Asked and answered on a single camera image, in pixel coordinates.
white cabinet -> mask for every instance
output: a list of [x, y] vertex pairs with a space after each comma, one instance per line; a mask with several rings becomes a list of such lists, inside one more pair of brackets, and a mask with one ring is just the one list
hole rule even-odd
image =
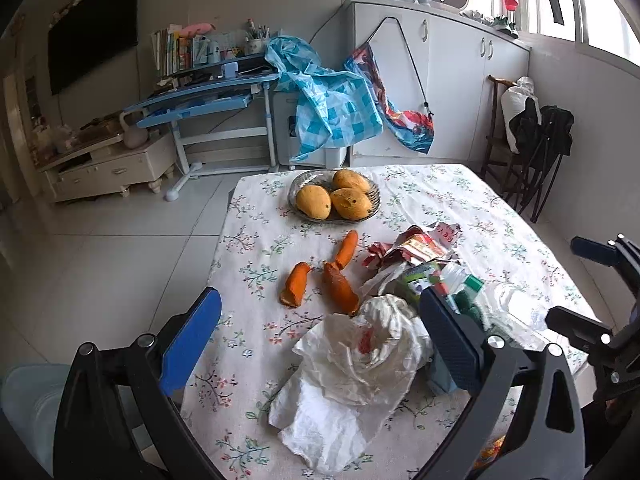
[[[516, 80], [527, 75], [527, 48], [445, 11], [395, 0], [351, 2], [348, 37], [353, 36], [354, 48], [367, 40], [385, 16], [400, 21], [434, 126], [427, 155], [404, 147], [385, 126], [381, 135], [353, 146], [351, 165], [481, 160], [492, 111], [487, 77]], [[396, 21], [386, 20], [370, 44], [389, 99], [401, 110], [424, 111], [420, 84]]]
[[427, 99], [434, 136], [429, 156], [467, 160], [476, 130], [486, 50], [483, 31], [431, 17]]
[[114, 144], [115, 152], [108, 158], [91, 161], [66, 171], [52, 167], [41, 173], [43, 188], [52, 202], [85, 196], [126, 192], [131, 184], [140, 182], [152, 186], [164, 172], [171, 173], [175, 146], [170, 134], [150, 140], [140, 148], [129, 150]]
[[[430, 19], [424, 12], [408, 9], [396, 9], [380, 5], [354, 5], [354, 48], [363, 44], [376, 27], [387, 16], [397, 18], [402, 26], [407, 44], [423, 85], [426, 85], [429, 68]], [[391, 102], [400, 110], [423, 111], [424, 98], [420, 82], [415, 75], [414, 66], [402, 33], [396, 20], [386, 20], [376, 35], [370, 40], [370, 46], [385, 85], [385, 91]], [[381, 135], [357, 143], [353, 147], [353, 157], [360, 156], [424, 156], [404, 147], [386, 125]]]
[[[482, 80], [482, 94], [480, 96], [480, 107], [478, 110], [478, 120], [476, 122], [476, 132], [474, 142], [469, 153], [468, 160], [471, 162], [481, 162], [486, 151], [486, 137], [491, 129], [491, 113], [494, 100], [494, 88], [487, 79], [489, 75], [510, 81], [517, 81], [529, 73], [529, 52], [509, 41], [495, 36], [486, 36], [487, 50], [484, 62], [484, 78]], [[504, 124], [500, 97], [505, 87], [498, 86], [498, 115], [497, 128]]]

blue plastic bag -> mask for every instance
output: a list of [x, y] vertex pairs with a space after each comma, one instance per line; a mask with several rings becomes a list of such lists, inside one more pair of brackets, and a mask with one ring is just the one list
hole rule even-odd
[[382, 119], [361, 75], [323, 68], [318, 53], [293, 36], [271, 38], [264, 56], [280, 74], [279, 92], [300, 91], [296, 135], [305, 160], [319, 148], [343, 148], [382, 133]]

hanging bag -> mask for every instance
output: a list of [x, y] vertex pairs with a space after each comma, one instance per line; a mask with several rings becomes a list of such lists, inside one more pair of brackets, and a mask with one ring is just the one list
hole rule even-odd
[[[371, 45], [369, 44], [369, 41], [372, 40], [386, 20], [395, 20], [398, 24], [400, 34], [402, 35], [402, 41], [409, 53], [409, 58], [414, 66], [415, 76], [420, 84], [424, 107], [426, 109], [425, 114], [412, 110], [398, 110], [386, 95], [385, 86], [382, 82], [382, 78], [380, 77], [380, 70], [378, 69], [378, 64], [376, 63], [376, 59], [373, 55]], [[400, 21], [395, 16], [386, 16], [383, 18], [367, 38], [367, 41], [354, 50], [351, 56], [347, 58], [347, 61], [344, 63], [344, 67], [350, 72], [363, 76], [367, 81], [369, 92], [376, 103], [376, 107], [378, 108], [380, 115], [385, 119], [386, 125], [396, 136], [396, 139], [410, 150], [425, 154], [429, 153], [434, 133], [433, 121], [431, 120], [432, 113], [429, 110], [427, 97], [424, 93], [424, 86], [420, 80], [420, 74], [418, 73], [418, 68], [415, 65], [414, 56], [411, 53], [411, 49], [407, 43]]]

book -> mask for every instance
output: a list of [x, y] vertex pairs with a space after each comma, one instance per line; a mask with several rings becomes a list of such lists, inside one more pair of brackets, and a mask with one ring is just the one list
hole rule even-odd
[[172, 43], [174, 41], [174, 35], [169, 34], [169, 31], [165, 29], [166, 33], [166, 54], [164, 56], [164, 62], [166, 65], [166, 73], [164, 75], [169, 75], [171, 73], [171, 60], [172, 60]]
[[207, 63], [207, 48], [209, 45], [209, 38], [204, 36], [196, 36], [193, 38], [193, 65], [202, 65]]
[[168, 75], [174, 74], [178, 72], [178, 32], [182, 30], [181, 25], [175, 25], [172, 23], [167, 28], [167, 33], [170, 37], [170, 46], [171, 46], [171, 58], [169, 62], [169, 72]]
[[187, 69], [187, 38], [178, 38], [178, 70]]
[[160, 53], [161, 53], [161, 46], [160, 46], [160, 37], [161, 37], [161, 31], [157, 30], [156, 31], [156, 70], [160, 70], [161, 68], [161, 63], [162, 63], [162, 58], [160, 57]]
[[171, 73], [176, 73], [180, 70], [178, 67], [180, 66], [180, 35], [177, 32], [172, 34], [174, 37], [174, 65]]
[[164, 28], [163, 30], [160, 31], [160, 47], [161, 47], [161, 53], [160, 53], [160, 61], [162, 63], [162, 76], [166, 76], [167, 75], [167, 66], [166, 66], [166, 29]]

food wrapper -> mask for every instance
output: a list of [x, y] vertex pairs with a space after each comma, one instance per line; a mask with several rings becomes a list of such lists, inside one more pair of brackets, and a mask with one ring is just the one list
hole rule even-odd
[[415, 267], [432, 260], [449, 260], [460, 238], [460, 225], [438, 222], [429, 227], [431, 230], [424, 232], [417, 225], [412, 225], [393, 244], [371, 244], [367, 247], [370, 254], [362, 264], [367, 269], [380, 269], [402, 261]]

